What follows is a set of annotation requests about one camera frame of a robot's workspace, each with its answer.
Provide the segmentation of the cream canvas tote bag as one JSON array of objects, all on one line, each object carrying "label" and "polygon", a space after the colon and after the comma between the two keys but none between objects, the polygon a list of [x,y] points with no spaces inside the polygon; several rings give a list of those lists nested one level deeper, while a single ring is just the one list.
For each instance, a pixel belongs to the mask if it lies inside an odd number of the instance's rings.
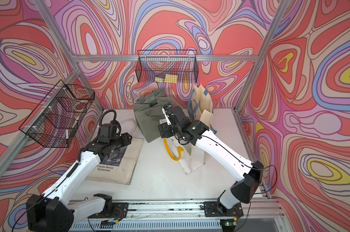
[{"label": "cream canvas tote bag", "polygon": [[85,179],[130,185],[143,142],[143,138],[134,137],[130,145],[114,150],[105,157]]}]

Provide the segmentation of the white bag yellow handles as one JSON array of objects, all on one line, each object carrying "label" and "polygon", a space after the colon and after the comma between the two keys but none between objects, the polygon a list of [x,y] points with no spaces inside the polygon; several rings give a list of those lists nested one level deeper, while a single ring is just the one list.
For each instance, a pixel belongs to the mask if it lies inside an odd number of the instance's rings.
[{"label": "white bag yellow handles", "polygon": [[175,137],[164,138],[164,146],[170,158],[178,162],[186,175],[205,165],[205,152],[192,144],[181,145]]}]

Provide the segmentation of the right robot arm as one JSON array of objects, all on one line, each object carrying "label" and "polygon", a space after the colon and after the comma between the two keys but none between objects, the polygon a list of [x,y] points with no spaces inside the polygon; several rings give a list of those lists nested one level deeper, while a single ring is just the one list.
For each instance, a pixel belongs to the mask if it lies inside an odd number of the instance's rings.
[{"label": "right robot arm", "polygon": [[264,165],[252,162],[224,144],[211,129],[200,120],[191,120],[176,106],[162,107],[165,123],[158,126],[161,138],[174,136],[207,152],[222,164],[236,182],[225,190],[216,201],[219,214],[226,215],[238,203],[249,204],[263,177]]}]

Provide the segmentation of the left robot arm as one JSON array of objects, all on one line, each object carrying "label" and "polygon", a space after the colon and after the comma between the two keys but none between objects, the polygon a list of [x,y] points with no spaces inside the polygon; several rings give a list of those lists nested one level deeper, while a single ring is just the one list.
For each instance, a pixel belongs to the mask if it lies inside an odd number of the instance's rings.
[{"label": "left robot arm", "polygon": [[94,214],[113,215],[112,197],[98,193],[70,204],[80,184],[113,151],[131,144],[132,136],[121,132],[114,116],[109,123],[99,122],[97,136],[77,154],[74,164],[41,195],[33,194],[26,202],[28,228],[32,232],[67,232],[77,222]]}]

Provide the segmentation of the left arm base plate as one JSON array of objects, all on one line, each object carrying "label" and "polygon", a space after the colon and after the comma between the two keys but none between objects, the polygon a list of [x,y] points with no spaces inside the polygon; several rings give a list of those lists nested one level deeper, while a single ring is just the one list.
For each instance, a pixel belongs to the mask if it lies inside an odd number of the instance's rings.
[{"label": "left arm base plate", "polygon": [[88,218],[126,218],[129,204],[126,202],[113,202],[109,206],[105,206],[103,211],[95,213]]}]

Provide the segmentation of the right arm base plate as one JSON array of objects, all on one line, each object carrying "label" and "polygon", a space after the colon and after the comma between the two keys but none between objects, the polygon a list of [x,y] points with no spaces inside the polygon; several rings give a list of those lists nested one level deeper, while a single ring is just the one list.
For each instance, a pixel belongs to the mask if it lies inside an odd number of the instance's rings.
[{"label": "right arm base plate", "polygon": [[215,201],[203,202],[200,209],[206,217],[234,217],[241,218],[244,213],[240,203],[235,204],[231,209],[225,208],[221,203]]}]

